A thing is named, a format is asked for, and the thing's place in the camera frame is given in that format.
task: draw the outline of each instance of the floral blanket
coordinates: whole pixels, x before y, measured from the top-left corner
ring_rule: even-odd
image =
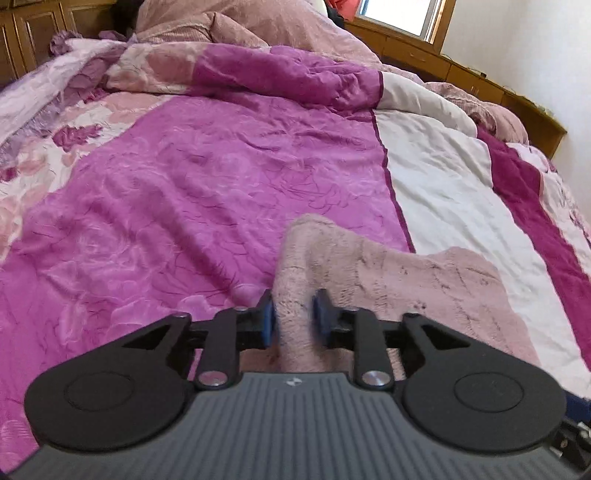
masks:
[[[591,394],[588,235],[532,148],[402,76],[290,47],[88,42],[59,83],[36,74],[56,86],[45,105],[0,125],[18,139],[0,183],[1,469],[36,447],[22,401],[39,373],[173,310],[254,304],[305,213],[402,252],[481,254],[540,365]],[[97,56],[103,88],[81,81]]]

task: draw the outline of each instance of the wooden window frame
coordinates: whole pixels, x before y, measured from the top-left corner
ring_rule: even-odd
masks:
[[[433,29],[428,41],[415,37],[403,30],[396,29],[392,25],[388,25],[373,18],[357,16],[353,20],[353,25],[357,25],[367,30],[394,37],[411,45],[435,54],[441,53],[443,42],[449,29],[450,21],[452,20],[453,9],[456,6],[456,0],[442,0],[439,7],[439,13],[435,18]]]

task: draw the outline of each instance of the wooden headboard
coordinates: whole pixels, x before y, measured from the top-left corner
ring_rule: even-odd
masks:
[[[87,38],[113,29],[115,0],[31,2],[0,0],[0,88],[49,58],[49,42],[60,30]]]

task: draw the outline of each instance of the wall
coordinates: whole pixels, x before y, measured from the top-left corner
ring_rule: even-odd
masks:
[[[568,130],[554,157],[591,220],[589,0],[457,0],[442,53],[552,111]]]

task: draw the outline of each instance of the drawer handle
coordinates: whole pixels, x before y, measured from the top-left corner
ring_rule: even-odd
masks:
[[[409,55],[410,55],[412,58],[414,58],[415,60],[422,61],[423,63],[425,63],[425,62],[426,62],[426,60],[425,60],[425,59],[422,59],[422,58],[420,58],[420,57],[416,57],[415,55],[413,55],[413,54],[412,54],[412,53],[410,53],[410,52],[408,52],[408,54],[409,54]]]

